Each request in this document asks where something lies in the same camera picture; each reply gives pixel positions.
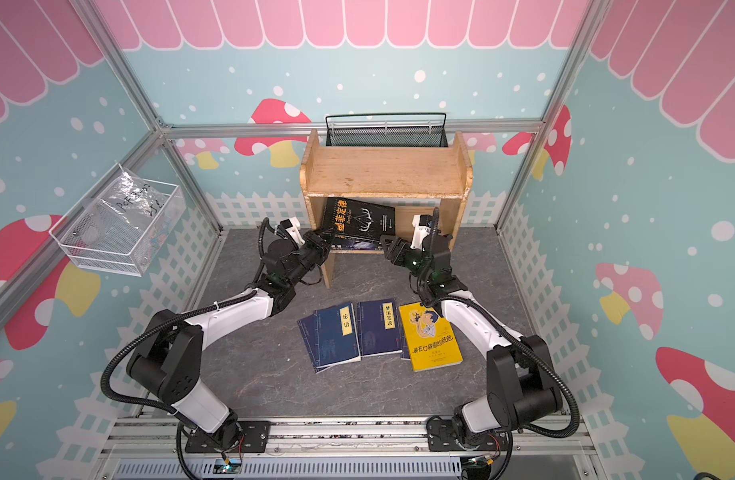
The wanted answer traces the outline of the black wolf book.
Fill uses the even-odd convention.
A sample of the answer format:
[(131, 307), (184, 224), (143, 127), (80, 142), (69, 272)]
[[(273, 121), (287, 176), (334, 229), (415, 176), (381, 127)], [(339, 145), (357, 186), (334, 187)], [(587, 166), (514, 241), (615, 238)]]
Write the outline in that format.
[(381, 244), (359, 238), (335, 237), (332, 241), (332, 248), (341, 251), (379, 251)]

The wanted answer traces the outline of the black deer antler book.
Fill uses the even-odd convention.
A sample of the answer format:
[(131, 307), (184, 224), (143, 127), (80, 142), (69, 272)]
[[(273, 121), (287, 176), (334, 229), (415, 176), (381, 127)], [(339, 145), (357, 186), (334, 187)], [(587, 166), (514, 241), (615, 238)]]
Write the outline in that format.
[(395, 208), (365, 201), (329, 198), (321, 230), (335, 237), (351, 237), (381, 244), (381, 236), (395, 235)]

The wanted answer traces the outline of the yellow cartoon book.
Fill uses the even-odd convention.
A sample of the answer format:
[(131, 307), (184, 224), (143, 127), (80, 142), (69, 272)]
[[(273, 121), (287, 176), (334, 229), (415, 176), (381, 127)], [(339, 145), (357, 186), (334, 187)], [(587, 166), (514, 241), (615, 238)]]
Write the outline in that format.
[(435, 370), (463, 362), (453, 326), (433, 308), (421, 303), (399, 308), (403, 321), (407, 357), (415, 372)]

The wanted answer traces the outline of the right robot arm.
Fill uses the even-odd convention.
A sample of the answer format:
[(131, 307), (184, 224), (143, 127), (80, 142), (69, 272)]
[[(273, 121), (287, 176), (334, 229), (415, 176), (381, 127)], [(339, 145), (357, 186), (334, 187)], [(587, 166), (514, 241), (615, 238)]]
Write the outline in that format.
[(455, 410), (455, 440), (472, 448), (487, 434), (520, 429), (557, 439), (577, 433), (579, 403), (555, 372), (547, 343), (505, 326), (475, 300), (453, 274), (449, 236), (429, 235), (415, 248), (401, 237), (384, 235), (381, 248), (391, 264), (407, 268), (417, 281), (421, 305), (457, 327), (485, 357), (485, 395)]

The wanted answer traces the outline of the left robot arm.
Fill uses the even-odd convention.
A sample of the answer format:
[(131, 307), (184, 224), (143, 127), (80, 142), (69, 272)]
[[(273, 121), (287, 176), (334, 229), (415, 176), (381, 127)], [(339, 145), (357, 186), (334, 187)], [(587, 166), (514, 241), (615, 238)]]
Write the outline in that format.
[(261, 257), (254, 281), (240, 294), (211, 306), (155, 314), (144, 333), (123, 347), (102, 373), (100, 388), (111, 400), (149, 406), (178, 418), (228, 452), (244, 439), (234, 410), (201, 380), (202, 356), (219, 339), (283, 312), (296, 286), (329, 257), (333, 233), (309, 231), (297, 244), (290, 234)]

